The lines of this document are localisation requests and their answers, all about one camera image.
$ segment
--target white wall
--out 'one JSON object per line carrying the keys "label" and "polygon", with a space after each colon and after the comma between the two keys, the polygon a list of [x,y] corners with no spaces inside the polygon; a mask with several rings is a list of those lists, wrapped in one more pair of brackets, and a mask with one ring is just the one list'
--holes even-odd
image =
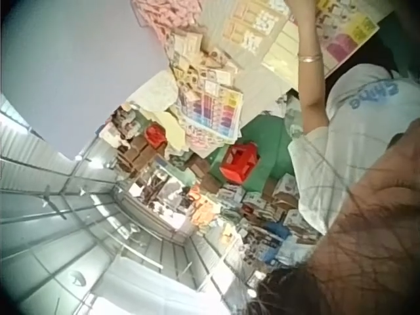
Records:
{"label": "white wall", "polygon": [[130,0],[20,0],[2,29],[2,93],[69,158],[168,64]]}

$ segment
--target woman's arm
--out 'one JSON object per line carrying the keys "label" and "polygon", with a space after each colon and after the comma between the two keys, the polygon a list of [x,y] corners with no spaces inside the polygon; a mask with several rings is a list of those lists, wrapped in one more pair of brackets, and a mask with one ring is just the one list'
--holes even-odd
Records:
{"label": "woman's arm", "polygon": [[328,126],[324,63],[316,33],[316,0],[287,0],[299,29],[299,98],[303,131]]}

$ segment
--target person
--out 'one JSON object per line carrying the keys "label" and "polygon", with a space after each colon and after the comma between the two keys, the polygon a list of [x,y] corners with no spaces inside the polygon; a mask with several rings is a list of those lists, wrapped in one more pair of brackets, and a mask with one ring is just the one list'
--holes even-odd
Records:
{"label": "person", "polygon": [[349,192],[307,261],[276,270],[245,315],[420,314],[420,119]]}
{"label": "person", "polygon": [[[321,173],[304,178],[312,179],[312,185],[318,185],[316,191],[325,193],[326,198],[335,193],[332,188],[336,186],[331,185],[338,182],[341,185],[339,190],[343,188],[345,194],[340,195],[342,201],[336,199],[325,203],[333,214],[324,216],[323,220],[320,219],[322,215],[318,216],[318,222],[322,222],[326,233],[311,256],[293,268],[270,273],[260,283],[256,298],[248,302],[243,313],[420,314],[418,88],[401,79],[381,77],[378,80],[377,75],[382,69],[369,66],[372,71],[366,73],[363,70],[367,68],[363,66],[347,76],[343,81],[345,83],[337,84],[341,88],[342,85],[353,88],[362,78],[370,78],[371,81],[349,91],[344,99],[336,103],[335,115],[328,116],[321,105],[324,96],[320,74],[322,64],[317,50],[319,45],[311,30],[314,0],[288,2],[298,20],[301,56],[317,59],[301,62],[300,89],[306,135],[298,140],[300,143],[292,145],[304,146],[306,151],[302,150],[301,154],[310,155],[318,164],[299,164],[302,167],[300,179],[305,166],[309,173],[322,168]],[[309,81],[311,85],[304,76],[312,79]],[[361,93],[370,91],[378,82],[395,84],[393,89],[398,92],[391,96],[383,95],[380,102],[360,100]],[[355,104],[352,102],[354,99],[360,104],[356,108],[351,106]],[[343,124],[342,128],[336,125],[336,117]],[[335,133],[346,138],[338,138]],[[326,140],[318,142],[317,139],[322,137]],[[334,148],[342,152],[334,154]],[[367,166],[366,157],[375,161]],[[366,164],[360,167],[357,164],[360,161]]]}
{"label": "person", "polygon": [[304,219],[325,234],[349,187],[420,117],[420,87],[373,64],[344,74],[325,95],[324,63],[316,31],[316,0],[288,0],[299,30],[299,98],[303,136],[289,153]]}

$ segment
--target hand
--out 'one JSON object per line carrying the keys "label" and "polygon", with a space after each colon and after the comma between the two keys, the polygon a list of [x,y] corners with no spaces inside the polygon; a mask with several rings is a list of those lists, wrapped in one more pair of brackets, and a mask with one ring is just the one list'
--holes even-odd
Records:
{"label": "hand", "polygon": [[315,25],[317,0],[285,0],[298,26]]}

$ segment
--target dark hair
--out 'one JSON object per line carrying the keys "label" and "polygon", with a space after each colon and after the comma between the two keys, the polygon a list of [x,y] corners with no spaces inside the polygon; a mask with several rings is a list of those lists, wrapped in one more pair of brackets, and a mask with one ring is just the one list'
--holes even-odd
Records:
{"label": "dark hair", "polygon": [[326,297],[316,278],[302,264],[277,269],[258,285],[257,297],[248,302],[243,315],[330,314]]}
{"label": "dark hair", "polygon": [[[392,233],[389,238],[384,239],[381,233],[384,229]],[[410,233],[408,241],[399,239],[401,229]],[[334,235],[340,234],[353,240],[349,247],[336,242]],[[332,250],[326,254],[330,257],[325,257],[324,263],[331,267],[340,264],[339,255],[360,263],[357,274],[348,274],[344,265],[342,278],[331,279],[331,283],[342,280],[343,290],[334,291],[328,282],[319,280],[312,272],[312,264],[279,269],[259,284],[257,297],[248,302],[243,315],[353,315],[347,309],[349,300],[345,301],[348,286],[356,288],[362,298],[364,292],[369,295],[366,305],[355,315],[420,314],[420,206],[361,209],[360,215],[347,215],[328,235]],[[392,247],[396,242],[401,250]],[[385,268],[387,264],[399,266],[398,274],[405,279],[404,287],[400,283],[395,287],[389,285],[387,277],[396,278],[396,271]]]}

